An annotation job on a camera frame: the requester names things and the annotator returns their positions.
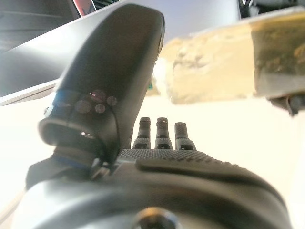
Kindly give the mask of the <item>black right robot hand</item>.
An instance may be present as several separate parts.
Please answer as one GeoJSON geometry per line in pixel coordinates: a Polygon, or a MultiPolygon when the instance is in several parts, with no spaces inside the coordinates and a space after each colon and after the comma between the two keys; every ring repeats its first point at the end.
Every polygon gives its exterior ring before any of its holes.
{"type": "Polygon", "coordinates": [[[286,94],[281,97],[267,98],[273,106],[286,110],[291,117],[305,110],[305,93],[286,94]]]}

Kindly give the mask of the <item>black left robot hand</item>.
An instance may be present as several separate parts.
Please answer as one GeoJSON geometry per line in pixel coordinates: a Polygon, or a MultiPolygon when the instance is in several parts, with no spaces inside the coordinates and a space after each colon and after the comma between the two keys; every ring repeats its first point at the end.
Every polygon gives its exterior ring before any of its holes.
{"type": "Polygon", "coordinates": [[[131,147],[161,51],[164,16],[127,4],[102,20],[61,76],[39,122],[53,155],[32,165],[14,229],[289,229],[279,193],[256,174],[195,149],[184,123],[172,149],[131,147]]]}

